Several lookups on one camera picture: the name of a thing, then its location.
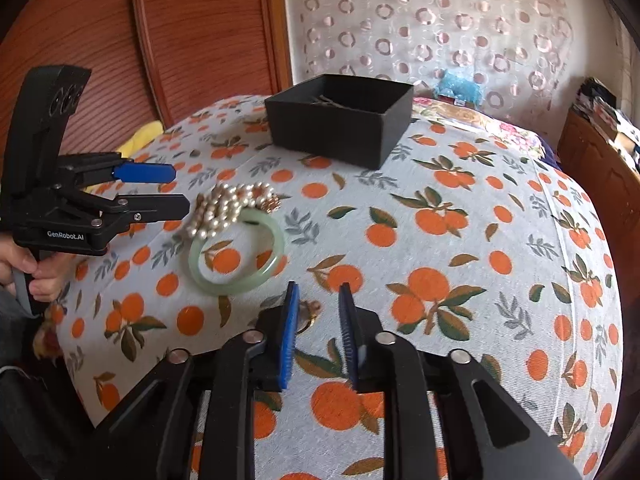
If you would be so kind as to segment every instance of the logo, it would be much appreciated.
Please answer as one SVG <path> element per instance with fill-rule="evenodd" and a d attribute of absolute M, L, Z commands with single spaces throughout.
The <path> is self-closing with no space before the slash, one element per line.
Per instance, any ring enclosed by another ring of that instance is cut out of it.
<path fill-rule="evenodd" d="M 76 233 L 62 233 L 60 231 L 47 231 L 49 238 L 67 238 L 68 240 L 84 240 L 84 235 Z"/>

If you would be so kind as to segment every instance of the green bangle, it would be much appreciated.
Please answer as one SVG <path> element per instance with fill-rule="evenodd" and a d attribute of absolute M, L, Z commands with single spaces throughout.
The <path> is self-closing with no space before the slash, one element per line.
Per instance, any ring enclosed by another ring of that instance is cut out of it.
<path fill-rule="evenodd" d="M 202 275 L 199 266 L 200 255 L 202 254 L 207 239 L 201 240 L 200 238 L 194 238 L 189 251 L 189 270 L 191 271 L 191 276 L 194 281 L 207 294 L 213 296 L 234 296 L 262 285 L 271 277 L 271 273 L 275 270 L 276 264 L 284 254 L 284 235 L 278 223 L 270 215 L 257 209 L 245 208 L 240 212 L 238 220 L 241 222 L 261 224 L 271 231 L 271 235 L 273 235 L 271 256 L 266 263 L 253 274 L 229 283 L 213 283 Z"/>

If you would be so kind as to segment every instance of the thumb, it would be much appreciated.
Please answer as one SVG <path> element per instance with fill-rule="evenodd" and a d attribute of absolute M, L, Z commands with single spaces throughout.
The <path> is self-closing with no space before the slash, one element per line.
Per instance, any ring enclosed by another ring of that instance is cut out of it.
<path fill-rule="evenodd" d="M 0 235 L 0 260 L 12 267 L 31 274 L 38 268 L 38 263 L 28 249 L 18 247 L 10 234 Z"/>

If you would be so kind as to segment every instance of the tablecloth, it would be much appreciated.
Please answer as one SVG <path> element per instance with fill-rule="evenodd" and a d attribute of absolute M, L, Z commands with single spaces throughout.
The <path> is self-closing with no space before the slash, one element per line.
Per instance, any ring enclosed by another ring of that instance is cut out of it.
<path fill-rule="evenodd" d="M 282 200 L 273 215 L 286 258 L 259 288 L 208 297 L 188 275 L 183 224 L 167 221 L 134 224 L 106 256 L 79 262 L 53 309 L 94 424 L 167 349 L 218 348 L 295 280 L 323 311 L 298 337 L 289 389 L 256 400 L 256 476 L 382 478 L 382 396 L 358 396 L 346 381 L 337 315 L 346 281 L 356 304 L 419 349 L 471 352 L 592 478 L 618 403 L 622 321 L 586 193 L 499 140 L 427 120 L 409 127 L 379 171 L 288 152 L 271 144 L 263 103 L 218 102 L 137 154 L 173 164 L 174 182 L 98 190 L 180 192 L 193 203 L 217 182 L 268 180 Z M 260 267 L 270 254 L 260 229 L 223 232 L 207 246 L 203 272 L 225 281 Z"/>

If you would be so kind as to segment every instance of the human hand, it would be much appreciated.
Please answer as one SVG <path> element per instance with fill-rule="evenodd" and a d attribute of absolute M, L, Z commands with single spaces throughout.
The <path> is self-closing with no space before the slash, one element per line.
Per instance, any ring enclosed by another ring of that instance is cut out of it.
<path fill-rule="evenodd" d="M 0 284 L 14 296 L 12 267 L 33 276 L 29 291 L 34 300 L 49 303 L 60 294 L 73 259 L 73 254 L 55 253 L 38 263 L 28 249 L 16 245 L 10 234 L 0 234 Z"/>

